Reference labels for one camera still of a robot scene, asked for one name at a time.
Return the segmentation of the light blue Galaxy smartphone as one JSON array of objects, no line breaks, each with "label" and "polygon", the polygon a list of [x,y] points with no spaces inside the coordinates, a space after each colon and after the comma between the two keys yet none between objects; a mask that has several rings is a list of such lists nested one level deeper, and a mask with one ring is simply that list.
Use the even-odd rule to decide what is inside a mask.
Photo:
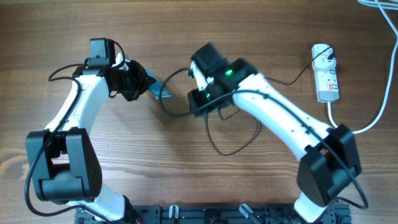
[{"label": "light blue Galaxy smartphone", "polygon": [[149,86],[148,91],[158,100],[159,98],[163,100],[171,99],[173,96],[171,92],[169,92],[166,88],[160,93],[160,88],[162,87],[161,82],[158,80],[155,81],[154,84]]}]

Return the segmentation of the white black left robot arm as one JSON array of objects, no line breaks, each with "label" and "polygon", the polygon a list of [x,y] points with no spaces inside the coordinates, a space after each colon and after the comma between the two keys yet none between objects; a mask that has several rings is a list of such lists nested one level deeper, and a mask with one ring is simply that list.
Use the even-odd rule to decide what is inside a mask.
[{"label": "white black left robot arm", "polygon": [[97,222],[140,223],[142,218],[125,195],[103,183],[102,169],[90,132],[102,105],[117,94],[137,100],[156,82],[112,39],[90,40],[90,56],[75,65],[66,80],[72,89],[57,116],[25,139],[29,171],[24,199],[35,215],[52,217],[70,210],[89,213]]}]

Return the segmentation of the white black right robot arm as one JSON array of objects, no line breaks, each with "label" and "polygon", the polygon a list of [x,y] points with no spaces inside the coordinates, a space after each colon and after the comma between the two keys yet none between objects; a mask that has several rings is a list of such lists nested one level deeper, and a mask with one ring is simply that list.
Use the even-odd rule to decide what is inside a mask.
[{"label": "white black right robot arm", "polygon": [[195,116],[234,104],[272,131],[299,161],[301,190],[294,209],[306,222],[320,219],[362,168],[353,132],[332,128],[281,95],[243,58],[229,62],[207,43],[191,57],[190,75],[198,87],[188,94]]}]

